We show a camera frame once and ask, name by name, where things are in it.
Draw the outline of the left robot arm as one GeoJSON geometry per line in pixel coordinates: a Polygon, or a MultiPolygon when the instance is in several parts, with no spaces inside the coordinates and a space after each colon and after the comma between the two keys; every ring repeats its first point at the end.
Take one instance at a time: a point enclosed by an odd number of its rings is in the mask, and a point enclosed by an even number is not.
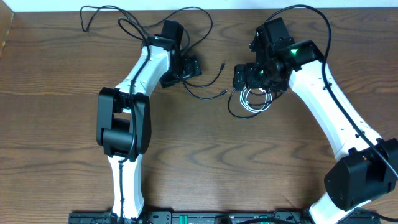
{"type": "Polygon", "coordinates": [[[197,58],[181,53],[183,32],[179,22],[166,20],[160,34],[143,39],[129,75],[98,95],[96,141],[113,172],[111,223],[137,223],[144,208],[141,168],[152,134],[151,94],[158,84],[167,88],[201,75],[197,58]]]}

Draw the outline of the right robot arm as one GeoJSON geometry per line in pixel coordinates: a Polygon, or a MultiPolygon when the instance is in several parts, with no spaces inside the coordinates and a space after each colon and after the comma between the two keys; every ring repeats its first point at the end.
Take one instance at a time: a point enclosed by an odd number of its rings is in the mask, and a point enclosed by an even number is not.
{"type": "Polygon", "coordinates": [[[308,210],[310,223],[340,223],[397,183],[397,140],[383,139],[345,97],[311,40],[294,41],[281,18],[256,29],[253,63],[234,67],[233,88],[251,116],[287,90],[306,104],[325,133],[336,164],[324,178],[325,194],[308,210]]]}

